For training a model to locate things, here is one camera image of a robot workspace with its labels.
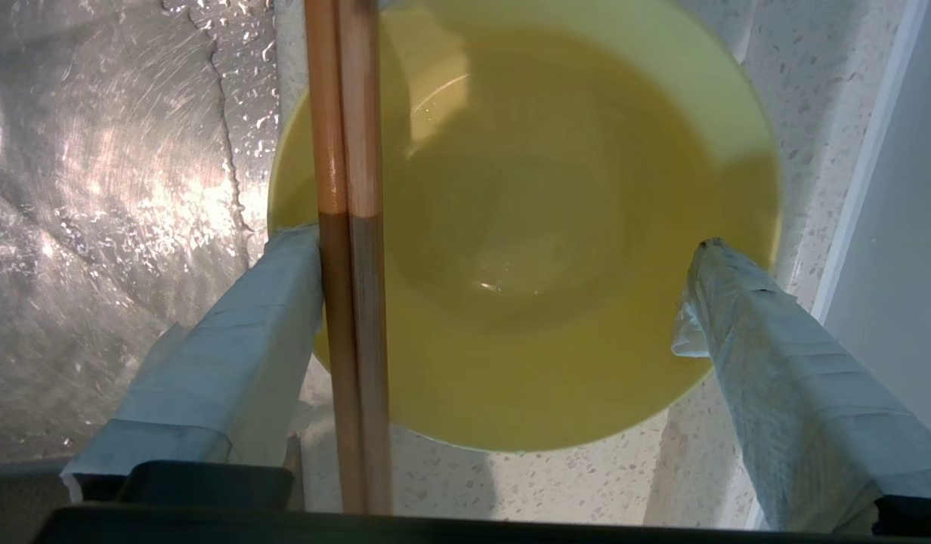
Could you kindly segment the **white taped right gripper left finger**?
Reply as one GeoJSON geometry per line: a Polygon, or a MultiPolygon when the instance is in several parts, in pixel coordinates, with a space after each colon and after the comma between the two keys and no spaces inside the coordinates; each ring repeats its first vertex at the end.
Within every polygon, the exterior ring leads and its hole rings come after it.
{"type": "Polygon", "coordinates": [[[152,345],[124,398],[61,473],[74,503],[144,462],[281,467],[321,316],[320,231],[279,232],[193,327],[152,345]]]}

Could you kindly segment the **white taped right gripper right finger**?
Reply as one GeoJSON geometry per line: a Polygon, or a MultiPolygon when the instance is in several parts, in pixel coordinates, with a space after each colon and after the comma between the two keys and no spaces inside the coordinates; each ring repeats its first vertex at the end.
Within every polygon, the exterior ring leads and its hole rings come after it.
{"type": "Polygon", "coordinates": [[[672,351],[710,358],[769,529],[931,533],[931,431],[720,238],[694,251],[672,351]]]}

